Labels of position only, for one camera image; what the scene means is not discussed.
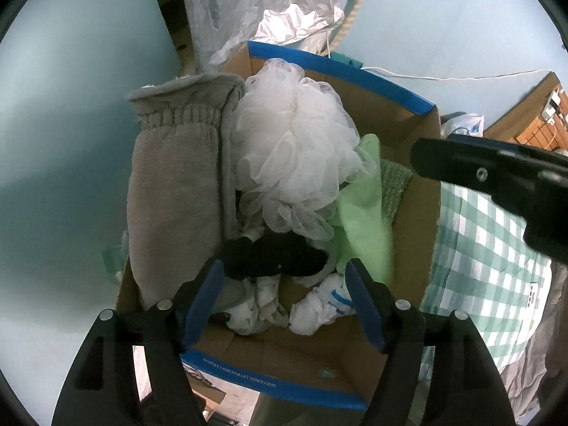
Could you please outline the white charger on shelf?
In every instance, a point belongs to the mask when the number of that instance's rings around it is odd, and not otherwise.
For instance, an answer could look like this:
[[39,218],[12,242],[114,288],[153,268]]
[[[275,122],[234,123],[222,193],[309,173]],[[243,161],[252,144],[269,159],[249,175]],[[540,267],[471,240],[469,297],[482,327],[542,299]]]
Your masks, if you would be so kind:
[[561,112],[561,99],[560,94],[555,89],[549,94],[547,102],[542,111],[542,118],[545,121],[553,119],[556,115],[560,116]]

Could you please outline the grey bed blanket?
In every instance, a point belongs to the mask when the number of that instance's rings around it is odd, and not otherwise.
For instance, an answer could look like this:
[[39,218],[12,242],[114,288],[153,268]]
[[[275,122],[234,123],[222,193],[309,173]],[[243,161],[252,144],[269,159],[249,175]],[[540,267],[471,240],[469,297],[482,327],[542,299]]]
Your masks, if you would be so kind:
[[520,423],[551,396],[567,370],[567,266],[552,261],[552,284],[542,319],[518,361],[502,372]]

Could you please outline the green scouring pad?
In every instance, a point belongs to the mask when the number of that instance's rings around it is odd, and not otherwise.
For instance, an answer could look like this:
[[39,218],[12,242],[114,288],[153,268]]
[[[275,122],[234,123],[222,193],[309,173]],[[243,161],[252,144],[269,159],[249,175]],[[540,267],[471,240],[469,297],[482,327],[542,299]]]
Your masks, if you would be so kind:
[[393,224],[413,172],[402,164],[382,159],[380,173],[382,215],[390,224]]

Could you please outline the white blue sock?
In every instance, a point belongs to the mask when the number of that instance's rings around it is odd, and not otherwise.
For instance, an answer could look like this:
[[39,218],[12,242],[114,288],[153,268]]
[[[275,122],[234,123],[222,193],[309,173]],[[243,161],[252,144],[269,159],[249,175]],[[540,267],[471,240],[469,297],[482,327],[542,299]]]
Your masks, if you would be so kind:
[[297,335],[314,335],[323,325],[337,318],[356,314],[344,277],[330,274],[319,286],[292,305],[289,329]]

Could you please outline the white plastic bag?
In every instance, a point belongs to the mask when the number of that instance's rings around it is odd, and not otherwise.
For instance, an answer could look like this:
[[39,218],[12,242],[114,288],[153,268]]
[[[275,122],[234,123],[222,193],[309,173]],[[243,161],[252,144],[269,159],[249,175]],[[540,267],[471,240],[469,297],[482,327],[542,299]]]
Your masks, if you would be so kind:
[[441,136],[483,137],[484,122],[482,114],[452,114],[442,124]]

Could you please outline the grey fleece towel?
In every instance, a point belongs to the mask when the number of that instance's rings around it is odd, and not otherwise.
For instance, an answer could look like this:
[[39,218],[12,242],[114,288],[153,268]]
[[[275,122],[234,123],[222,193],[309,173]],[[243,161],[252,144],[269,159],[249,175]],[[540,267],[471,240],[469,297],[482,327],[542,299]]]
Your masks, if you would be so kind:
[[144,309],[196,279],[235,234],[229,118],[244,92],[240,76],[222,73],[184,76],[126,97],[141,125],[127,231]]

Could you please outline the white smartphone with stickers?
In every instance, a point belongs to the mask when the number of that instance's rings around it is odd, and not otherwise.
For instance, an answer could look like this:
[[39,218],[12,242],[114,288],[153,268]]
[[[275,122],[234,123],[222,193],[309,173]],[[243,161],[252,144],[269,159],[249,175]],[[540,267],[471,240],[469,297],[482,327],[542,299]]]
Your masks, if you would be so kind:
[[530,282],[526,285],[526,308],[534,309],[538,299],[539,284],[537,282]]

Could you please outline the teal storage box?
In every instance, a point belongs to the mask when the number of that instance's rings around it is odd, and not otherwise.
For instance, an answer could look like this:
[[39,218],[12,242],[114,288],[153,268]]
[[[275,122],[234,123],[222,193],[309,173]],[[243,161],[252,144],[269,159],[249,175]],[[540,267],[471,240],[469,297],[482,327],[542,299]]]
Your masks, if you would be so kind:
[[338,52],[331,52],[329,58],[335,62],[340,62],[341,64],[349,65],[353,68],[361,69],[363,67],[362,62]]

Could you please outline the black sock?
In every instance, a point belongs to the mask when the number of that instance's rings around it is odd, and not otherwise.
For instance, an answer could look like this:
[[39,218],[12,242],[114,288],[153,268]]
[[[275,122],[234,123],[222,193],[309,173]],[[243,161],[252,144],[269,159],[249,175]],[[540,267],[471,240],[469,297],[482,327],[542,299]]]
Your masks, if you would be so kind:
[[233,280],[247,278],[309,277],[327,263],[326,251],[310,245],[293,232],[268,233],[252,241],[247,236],[229,240],[220,253],[225,275]]

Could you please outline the wooden headboard shelf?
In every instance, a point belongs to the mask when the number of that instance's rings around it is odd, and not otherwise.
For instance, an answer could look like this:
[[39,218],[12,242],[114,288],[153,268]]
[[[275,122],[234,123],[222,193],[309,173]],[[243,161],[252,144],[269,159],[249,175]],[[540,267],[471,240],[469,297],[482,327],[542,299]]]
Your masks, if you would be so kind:
[[[562,114],[545,121],[541,114],[554,89],[560,94]],[[548,73],[519,103],[489,126],[484,137],[550,151],[567,150],[567,89],[556,73]]]

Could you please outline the light green cloth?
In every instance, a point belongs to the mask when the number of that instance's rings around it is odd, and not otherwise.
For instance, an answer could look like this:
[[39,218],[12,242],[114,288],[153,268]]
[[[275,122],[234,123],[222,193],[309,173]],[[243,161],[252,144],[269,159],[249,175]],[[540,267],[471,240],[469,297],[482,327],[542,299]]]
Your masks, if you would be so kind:
[[384,285],[393,277],[393,241],[390,223],[381,210],[380,142],[367,134],[357,146],[365,167],[355,180],[340,190],[337,200],[339,226],[336,270],[346,272],[346,264],[359,259],[371,278]]

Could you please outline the silver foil cover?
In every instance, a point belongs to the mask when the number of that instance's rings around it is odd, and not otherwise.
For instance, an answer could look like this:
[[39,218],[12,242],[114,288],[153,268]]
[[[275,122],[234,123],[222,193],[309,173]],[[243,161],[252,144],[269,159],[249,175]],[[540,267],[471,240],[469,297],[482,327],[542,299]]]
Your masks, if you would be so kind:
[[363,0],[184,0],[196,71],[218,71],[244,43],[327,55],[349,32]]

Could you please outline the white mesh bath loofah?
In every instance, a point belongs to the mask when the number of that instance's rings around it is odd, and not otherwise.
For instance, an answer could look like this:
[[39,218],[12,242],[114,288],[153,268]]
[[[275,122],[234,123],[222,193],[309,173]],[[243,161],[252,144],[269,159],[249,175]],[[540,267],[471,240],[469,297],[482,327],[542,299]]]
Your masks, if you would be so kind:
[[283,59],[246,79],[230,138],[240,213],[327,242],[343,185],[376,171],[340,96]]

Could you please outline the green checkered tablecloth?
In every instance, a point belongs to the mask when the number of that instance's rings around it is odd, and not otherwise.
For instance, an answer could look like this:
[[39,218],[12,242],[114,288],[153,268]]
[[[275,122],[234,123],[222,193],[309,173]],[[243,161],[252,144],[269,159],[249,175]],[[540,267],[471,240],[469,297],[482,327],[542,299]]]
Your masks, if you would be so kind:
[[[421,309],[440,316],[466,312],[499,370],[521,357],[551,288],[552,261],[526,245],[525,229],[523,218],[489,196],[442,184],[430,282]],[[539,284],[534,309],[526,308],[530,282]]]

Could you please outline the white socks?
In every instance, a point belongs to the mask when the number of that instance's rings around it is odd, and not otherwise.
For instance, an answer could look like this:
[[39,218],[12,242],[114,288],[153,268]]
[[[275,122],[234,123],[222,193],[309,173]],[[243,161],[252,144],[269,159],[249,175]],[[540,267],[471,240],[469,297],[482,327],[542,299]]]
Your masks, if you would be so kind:
[[272,326],[287,327],[289,313],[279,303],[280,275],[246,280],[251,293],[246,301],[229,309],[227,327],[239,335],[260,334]]

